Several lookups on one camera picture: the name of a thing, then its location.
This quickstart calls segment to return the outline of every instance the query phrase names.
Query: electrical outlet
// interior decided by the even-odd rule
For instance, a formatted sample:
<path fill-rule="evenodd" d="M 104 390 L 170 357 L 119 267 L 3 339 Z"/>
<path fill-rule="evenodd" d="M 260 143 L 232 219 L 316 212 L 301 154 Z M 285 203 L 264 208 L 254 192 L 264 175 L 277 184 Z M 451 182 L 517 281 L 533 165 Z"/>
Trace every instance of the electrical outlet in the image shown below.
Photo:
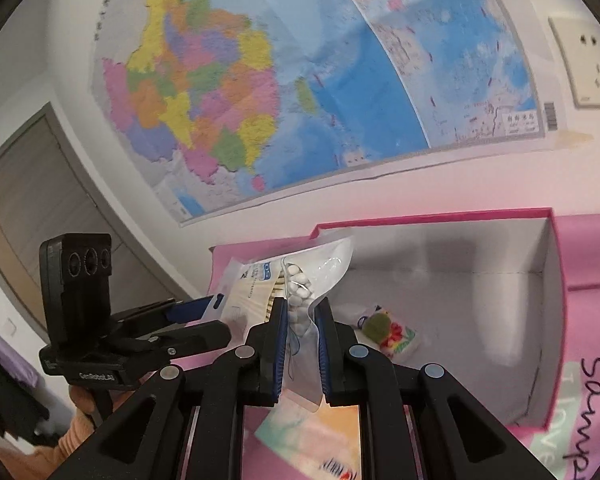
<path fill-rule="evenodd" d="M 600 108 L 600 25 L 575 18 L 549 18 L 567 66 L 577 107 Z"/>

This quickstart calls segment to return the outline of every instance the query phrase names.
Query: white wall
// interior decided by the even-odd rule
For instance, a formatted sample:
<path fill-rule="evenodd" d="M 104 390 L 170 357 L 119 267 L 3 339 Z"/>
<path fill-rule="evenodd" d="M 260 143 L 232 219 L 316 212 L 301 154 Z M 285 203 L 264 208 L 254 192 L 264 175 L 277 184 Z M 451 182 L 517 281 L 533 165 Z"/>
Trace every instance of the white wall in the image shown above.
<path fill-rule="evenodd" d="M 554 12 L 589 16 L 579 0 L 532 0 L 545 33 Z M 560 79 L 572 130 L 593 134 L 577 149 L 507 155 L 394 174 L 322 189 L 179 228 L 125 156 L 90 93 L 93 32 L 102 0 L 52 0 L 50 77 L 92 163 L 104 195 L 131 230 L 151 240 L 151 251 L 187 290 L 204 292 L 210 276 L 208 248 L 216 244 L 307 234 L 316 222 L 424 214 L 453 210 L 552 206 L 559 214 L 600 212 L 600 111 L 576 111 L 566 71 Z"/>
<path fill-rule="evenodd" d="M 52 93 L 45 73 L 48 1 L 24 0 L 0 32 L 0 147 L 48 102 Z M 8 320 L 16 328 L 13 334 L 6 330 Z M 50 409 L 58 430 L 66 428 L 73 411 L 66 381 L 44 376 L 38 361 L 44 343 L 1 287 L 0 335 L 39 371 L 44 386 L 36 395 Z"/>

